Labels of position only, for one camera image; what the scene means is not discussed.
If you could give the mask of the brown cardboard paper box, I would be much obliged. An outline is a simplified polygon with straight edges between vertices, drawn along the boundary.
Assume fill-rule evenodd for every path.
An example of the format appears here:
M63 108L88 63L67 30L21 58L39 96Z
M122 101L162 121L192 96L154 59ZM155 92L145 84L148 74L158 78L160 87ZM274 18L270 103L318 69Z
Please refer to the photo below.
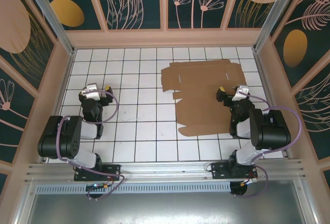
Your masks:
M229 133L230 111L216 94L220 87L235 94L245 83L241 65L228 59L172 62L161 70L162 89L176 101L178 131L187 137Z

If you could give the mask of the small green circuit board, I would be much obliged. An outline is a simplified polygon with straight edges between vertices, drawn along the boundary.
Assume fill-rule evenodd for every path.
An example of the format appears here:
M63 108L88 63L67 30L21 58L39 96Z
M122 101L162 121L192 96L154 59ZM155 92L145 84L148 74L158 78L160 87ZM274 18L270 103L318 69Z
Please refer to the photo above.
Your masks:
M105 191L109 187L108 184L99 183L99 184L88 184L86 185L86 192L88 191Z

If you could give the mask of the grey metal sheet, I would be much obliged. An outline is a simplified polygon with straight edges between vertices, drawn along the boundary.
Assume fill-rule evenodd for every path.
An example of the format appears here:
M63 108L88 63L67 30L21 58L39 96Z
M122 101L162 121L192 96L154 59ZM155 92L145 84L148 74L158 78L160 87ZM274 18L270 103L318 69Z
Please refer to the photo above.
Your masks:
M130 193L99 201L65 185L31 184L15 224L319 224L304 191L292 180L258 182L252 199L228 192Z

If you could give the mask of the aluminium table edge rail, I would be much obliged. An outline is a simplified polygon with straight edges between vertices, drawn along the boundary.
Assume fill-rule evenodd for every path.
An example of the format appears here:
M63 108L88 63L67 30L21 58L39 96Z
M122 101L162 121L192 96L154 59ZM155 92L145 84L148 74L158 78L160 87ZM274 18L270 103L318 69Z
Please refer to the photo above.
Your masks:
M277 52L263 50L256 53L256 63L266 98L271 106L282 106L296 110L295 101L289 89L289 82Z
M58 115L68 81L72 56L59 47L53 49L38 94L36 144L38 144L50 116Z

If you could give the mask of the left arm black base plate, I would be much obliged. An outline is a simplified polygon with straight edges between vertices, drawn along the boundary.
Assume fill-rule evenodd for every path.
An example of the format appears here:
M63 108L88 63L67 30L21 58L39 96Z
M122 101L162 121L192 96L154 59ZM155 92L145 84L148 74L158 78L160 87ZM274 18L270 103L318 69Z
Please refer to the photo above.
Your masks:
M119 173L121 171L121 165L101 165L92 168L92 170L106 173L106 174L115 174L112 176L114 181L119 180ZM108 181L109 177L103 174L93 173L84 169L74 167L74 181L75 182L93 182L93 181Z

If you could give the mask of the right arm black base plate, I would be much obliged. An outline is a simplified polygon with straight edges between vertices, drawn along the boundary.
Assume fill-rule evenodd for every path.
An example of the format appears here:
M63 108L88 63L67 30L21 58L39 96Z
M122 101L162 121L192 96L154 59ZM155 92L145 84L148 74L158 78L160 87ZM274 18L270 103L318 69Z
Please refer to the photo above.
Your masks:
M228 161L211 164L213 179L249 179L258 178L255 166L230 165Z

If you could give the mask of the aluminium mounting rail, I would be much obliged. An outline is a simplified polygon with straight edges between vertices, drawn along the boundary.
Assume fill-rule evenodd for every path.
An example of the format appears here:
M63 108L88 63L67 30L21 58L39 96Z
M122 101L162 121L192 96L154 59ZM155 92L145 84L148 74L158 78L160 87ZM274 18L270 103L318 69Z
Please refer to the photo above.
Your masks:
M211 181L209 162L122 163L121 174L127 183L202 182ZM297 180L306 176L299 159L261 159L256 165L265 169L269 180ZM74 182L69 164L31 164L25 182Z

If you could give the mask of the aluminium frame post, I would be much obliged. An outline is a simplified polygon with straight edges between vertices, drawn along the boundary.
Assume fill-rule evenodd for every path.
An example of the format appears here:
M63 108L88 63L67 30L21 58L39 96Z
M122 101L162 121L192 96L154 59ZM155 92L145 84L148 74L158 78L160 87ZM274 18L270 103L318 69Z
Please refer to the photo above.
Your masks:
M41 8L43 13L45 14L46 19L49 21L51 27L53 28L54 32L56 33L59 41L64 46L65 50L68 52L69 55L72 55L74 52L74 48L62 26L59 22L56 14L51 7L51 4L48 0L35 0L38 6Z
M289 0L276 0L274 2L260 30L260 34L257 37L255 44L253 45L253 52L258 53L262 49L263 45L269 37L271 30L275 26L288 2Z

